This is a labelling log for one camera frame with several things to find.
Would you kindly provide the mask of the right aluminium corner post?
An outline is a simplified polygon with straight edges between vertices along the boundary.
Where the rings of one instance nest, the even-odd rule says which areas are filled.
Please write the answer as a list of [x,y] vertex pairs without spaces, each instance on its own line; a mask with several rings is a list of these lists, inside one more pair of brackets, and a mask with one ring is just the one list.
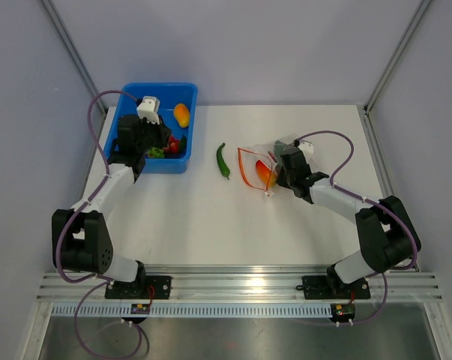
[[386,89],[388,83],[392,79],[395,70],[400,64],[406,50],[409,48],[413,37],[418,31],[421,23],[423,22],[425,16],[427,15],[429,9],[433,5],[433,0],[421,0],[415,9],[411,19],[409,20],[406,29],[402,33],[394,51],[389,58],[385,69],[382,71],[379,81],[376,83],[371,95],[368,97],[367,102],[364,105],[364,112],[370,116],[375,105],[378,103],[383,91]]

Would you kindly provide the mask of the left small circuit board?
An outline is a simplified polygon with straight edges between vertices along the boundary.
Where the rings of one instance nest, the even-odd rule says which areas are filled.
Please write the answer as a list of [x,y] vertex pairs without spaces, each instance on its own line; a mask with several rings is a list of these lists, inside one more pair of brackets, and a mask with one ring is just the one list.
[[131,314],[146,314],[149,315],[151,311],[151,306],[149,304],[132,304]]

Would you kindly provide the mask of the red fake strawberry bunch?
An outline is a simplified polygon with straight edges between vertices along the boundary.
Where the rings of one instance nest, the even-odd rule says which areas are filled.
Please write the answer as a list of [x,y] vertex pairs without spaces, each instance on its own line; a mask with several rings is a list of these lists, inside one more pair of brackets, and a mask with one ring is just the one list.
[[170,136],[167,142],[167,145],[163,148],[163,152],[165,154],[177,154],[180,150],[181,141],[179,139],[174,138],[174,136]]

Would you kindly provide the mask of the yellow orange fake mango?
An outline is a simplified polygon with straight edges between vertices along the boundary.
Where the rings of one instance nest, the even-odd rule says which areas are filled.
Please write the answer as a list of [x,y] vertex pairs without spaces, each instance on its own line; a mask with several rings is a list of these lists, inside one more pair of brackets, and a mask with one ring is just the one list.
[[173,115],[181,128],[188,128],[190,124],[190,111],[184,103],[178,103],[173,109]]

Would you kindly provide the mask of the aluminium rail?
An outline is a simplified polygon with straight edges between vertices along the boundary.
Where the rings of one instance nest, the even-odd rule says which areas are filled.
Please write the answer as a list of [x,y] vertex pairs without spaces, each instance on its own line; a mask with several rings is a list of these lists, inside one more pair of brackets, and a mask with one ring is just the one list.
[[[376,134],[376,131],[373,127],[373,122],[371,117],[368,115],[367,111],[363,106],[357,106],[358,115],[361,121],[362,128],[364,130],[364,135],[367,141],[368,149],[370,150],[371,158],[373,160],[374,169],[376,172],[377,179],[379,181],[379,187],[382,192],[381,198],[387,198],[389,196],[394,196],[394,187],[392,185],[391,177],[388,173],[388,169],[385,162],[385,156],[382,151],[381,144],[379,142],[379,138]],[[401,229],[405,239],[409,241],[409,244],[412,248],[414,242],[410,239],[409,234],[404,231],[403,226],[399,223],[397,224],[398,229]],[[396,265],[395,270],[397,271],[406,271],[411,270],[414,272],[419,272],[417,264],[418,253],[414,253],[403,261],[404,265]]]
[[[149,266],[148,277],[171,277],[170,303],[301,303],[306,302],[302,291],[305,275],[319,275],[321,266],[248,265],[248,266]],[[391,271],[386,273],[388,302],[443,302],[436,276],[431,272]],[[366,279],[370,300],[379,302],[384,294],[382,277]],[[92,287],[100,284],[98,278],[80,283],[67,283],[57,272],[43,275],[37,292],[37,302],[78,302]]]

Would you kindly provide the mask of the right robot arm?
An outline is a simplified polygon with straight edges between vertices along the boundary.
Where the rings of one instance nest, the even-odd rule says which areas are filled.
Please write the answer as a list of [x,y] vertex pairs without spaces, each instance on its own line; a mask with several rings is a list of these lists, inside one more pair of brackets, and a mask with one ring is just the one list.
[[300,288],[306,299],[369,299],[367,276],[416,260],[421,241],[399,198],[370,199],[332,184],[328,175],[311,170],[295,146],[280,154],[277,183],[297,198],[342,216],[357,230],[358,251],[330,265],[324,275],[303,276]]

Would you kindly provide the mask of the clear zip top bag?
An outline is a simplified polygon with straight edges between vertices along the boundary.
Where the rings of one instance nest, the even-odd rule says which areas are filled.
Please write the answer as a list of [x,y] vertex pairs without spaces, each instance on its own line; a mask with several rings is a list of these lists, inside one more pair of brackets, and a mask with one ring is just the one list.
[[[276,140],[290,143],[293,147],[294,136],[285,136]],[[281,192],[279,185],[275,184],[273,188],[267,189],[256,174],[257,160],[263,161],[276,175],[282,166],[280,157],[276,157],[273,153],[275,141],[255,144],[251,146],[240,146],[237,148],[238,168],[241,179],[246,186],[255,191],[261,192],[267,197],[272,197],[277,192]]]

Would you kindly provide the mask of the green fake chili pepper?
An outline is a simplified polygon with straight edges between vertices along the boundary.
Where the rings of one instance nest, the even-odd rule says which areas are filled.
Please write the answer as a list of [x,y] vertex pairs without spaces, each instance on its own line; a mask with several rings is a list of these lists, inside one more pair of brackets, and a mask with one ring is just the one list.
[[220,174],[222,175],[222,177],[224,177],[225,179],[229,179],[230,177],[230,169],[227,166],[224,158],[223,158],[223,149],[225,147],[225,143],[223,142],[216,150],[216,161],[217,161],[217,166],[218,169],[220,171]]

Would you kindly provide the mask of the aluminium front rail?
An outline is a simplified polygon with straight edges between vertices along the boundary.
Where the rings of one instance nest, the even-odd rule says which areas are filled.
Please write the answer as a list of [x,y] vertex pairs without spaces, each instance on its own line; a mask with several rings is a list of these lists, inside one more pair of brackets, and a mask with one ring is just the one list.
[[[305,275],[319,275],[321,266],[248,265],[248,266],[149,266],[148,277],[171,277],[170,303],[301,303],[306,302],[302,291]],[[391,271],[386,273],[388,302],[443,302],[436,276],[431,272]],[[379,302],[384,294],[382,277],[366,279],[370,300]],[[37,292],[37,302],[78,302],[92,287],[100,284],[98,278],[80,283],[67,283],[57,272],[43,275]]]

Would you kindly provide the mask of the green fake lettuce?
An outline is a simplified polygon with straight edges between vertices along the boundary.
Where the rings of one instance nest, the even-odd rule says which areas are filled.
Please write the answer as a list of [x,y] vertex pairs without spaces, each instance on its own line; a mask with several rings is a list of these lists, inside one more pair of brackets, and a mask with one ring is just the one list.
[[163,148],[157,148],[157,147],[151,147],[147,151],[147,157],[152,159],[164,159],[165,158],[165,151]]

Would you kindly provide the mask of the aluminium corner post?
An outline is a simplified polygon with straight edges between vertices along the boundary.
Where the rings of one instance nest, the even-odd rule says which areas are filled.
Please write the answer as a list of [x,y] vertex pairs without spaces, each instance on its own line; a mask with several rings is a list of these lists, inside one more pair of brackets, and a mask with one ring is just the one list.
[[433,0],[421,0],[415,9],[411,19],[409,20],[406,29],[402,33],[394,51],[389,58],[385,69],[382,71],[379,81],[376,83],[371,95],[368,97],[367,102],[364,105],[364,112],[370,116],[375,105],[378,103],[383,91],[386,89],[388,83],[392,79],[395,70],[400,64],[406,50],[409,48],[413,37],[418,31],[421,23],[423,22],[425,16],[427,15],[429,9],[433,5]]
[[73,39],[70,36],[70,33],[67,30],[64,20],[61,18],[61,15],[54,4],[54,1],[39,0],[38,3],[44,10],[46,17],[54,28],[58,39],[60,40],[69,59],[73,63],[76,72],[82,80],[82,84],[85,86],[91,98],[95,98],[97,95],[99,95],[99,90],[95,85],[94,80],[92,79],[87,67],[85,66],[84,61],[79,54],[79,51],[73,43]]

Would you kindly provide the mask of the dark green fake leaf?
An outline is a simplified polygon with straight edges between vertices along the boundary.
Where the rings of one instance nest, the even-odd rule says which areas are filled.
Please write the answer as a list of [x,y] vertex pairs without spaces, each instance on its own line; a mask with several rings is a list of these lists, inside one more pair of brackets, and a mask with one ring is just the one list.
[[179,144],[178,144],[178,151],[182,153],[187,149],[187,138],[186,136],[182,136]]

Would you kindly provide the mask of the small circuit board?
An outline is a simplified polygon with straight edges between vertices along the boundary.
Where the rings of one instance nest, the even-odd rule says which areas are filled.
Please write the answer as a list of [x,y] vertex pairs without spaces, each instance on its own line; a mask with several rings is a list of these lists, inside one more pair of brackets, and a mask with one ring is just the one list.
[[149,315],[151,311],[151,306],[149,304],[132,304],[131,314],[146,314]]
[[350,304],[333,304],[331,305],[331,315],[333,321],[348,322],[354,319],[356,307],[354,303]]

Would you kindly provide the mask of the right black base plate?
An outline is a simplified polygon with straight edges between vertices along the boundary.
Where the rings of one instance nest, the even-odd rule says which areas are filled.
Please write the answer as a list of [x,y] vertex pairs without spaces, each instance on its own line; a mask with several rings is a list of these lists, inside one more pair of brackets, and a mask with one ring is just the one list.
[[326,275],[305,275],[295,287],[306,300],[367,300],[371,299],[369,285],[364,278],[350,284],[333,283]]

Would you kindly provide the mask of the grey fake fish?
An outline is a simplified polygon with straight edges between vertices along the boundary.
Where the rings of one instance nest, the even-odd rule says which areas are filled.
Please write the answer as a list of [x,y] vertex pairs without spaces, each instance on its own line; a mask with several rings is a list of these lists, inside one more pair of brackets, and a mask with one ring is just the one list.
[[274,155],[279,158],[283,151],[289,149],[292,145],[290,143],[285,143],[281,140],[276,140],[274,143]]

